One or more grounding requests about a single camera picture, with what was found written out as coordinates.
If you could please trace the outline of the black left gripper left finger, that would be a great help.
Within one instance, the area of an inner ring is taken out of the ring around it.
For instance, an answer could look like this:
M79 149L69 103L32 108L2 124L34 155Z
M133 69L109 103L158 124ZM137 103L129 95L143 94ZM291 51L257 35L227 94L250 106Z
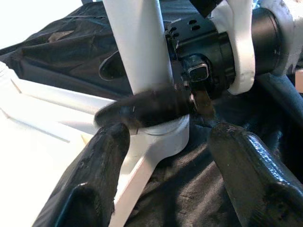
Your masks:
M129 146L123 123L102 126L62 174L35 227L108 227Z

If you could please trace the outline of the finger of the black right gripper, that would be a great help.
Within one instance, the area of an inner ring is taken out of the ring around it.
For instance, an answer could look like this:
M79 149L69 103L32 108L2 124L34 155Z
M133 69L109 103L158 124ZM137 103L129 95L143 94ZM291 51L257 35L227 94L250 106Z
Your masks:
M168 87L115 101L95 113L94 124L102 127L121 122L129 129L148 128L174 121L190 111L190 93Z
M105 81L112 81L126 76L126 71L119 51L114 52L102 61L99 66L99 76Z

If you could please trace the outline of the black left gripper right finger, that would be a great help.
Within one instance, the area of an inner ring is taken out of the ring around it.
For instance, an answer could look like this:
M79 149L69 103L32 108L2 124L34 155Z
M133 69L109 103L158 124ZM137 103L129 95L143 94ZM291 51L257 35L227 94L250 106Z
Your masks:
M242 227L303 227L303 184L256 134L223 122L207 141Z

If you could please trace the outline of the white tapered plastic table leg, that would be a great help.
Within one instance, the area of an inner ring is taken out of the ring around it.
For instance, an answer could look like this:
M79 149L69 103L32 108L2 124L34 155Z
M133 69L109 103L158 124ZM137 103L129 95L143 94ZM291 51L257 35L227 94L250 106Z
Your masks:
M159 0L103 0L133 95L174 87ZM187 136L188 114L143 128L151 135Z

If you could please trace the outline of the white plastic table top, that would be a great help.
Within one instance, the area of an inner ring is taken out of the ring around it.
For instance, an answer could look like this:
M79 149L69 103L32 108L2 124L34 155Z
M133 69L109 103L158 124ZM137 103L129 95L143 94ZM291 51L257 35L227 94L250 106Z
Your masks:
M0 61L0 227L31 227L64 171L91 141L110 99L18 78ZM124 227L156 165L189 141L189 116L130 138L109 227Z

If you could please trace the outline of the black shiny table cloth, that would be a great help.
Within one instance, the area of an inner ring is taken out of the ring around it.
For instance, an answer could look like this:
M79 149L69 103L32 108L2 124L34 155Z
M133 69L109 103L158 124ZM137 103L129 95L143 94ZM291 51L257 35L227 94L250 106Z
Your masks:
M106 88L97 74L116 50L103 4L88 3L25 41L0 48L0 61L22 79L117 98L130 93L128 82ZM260 84L239 96L223 94L214 104L220 120L258 135L303 183L303 127ZM240 227L207 148L208 134L201 120L193 120L188 145L157 165L127 227Z

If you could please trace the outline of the brown cardboard box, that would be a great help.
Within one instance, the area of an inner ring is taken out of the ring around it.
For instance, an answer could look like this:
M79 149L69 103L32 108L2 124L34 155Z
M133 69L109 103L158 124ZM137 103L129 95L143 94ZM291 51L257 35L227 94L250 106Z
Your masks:
M303 69L297 70L295 73L295 88L303 94Z

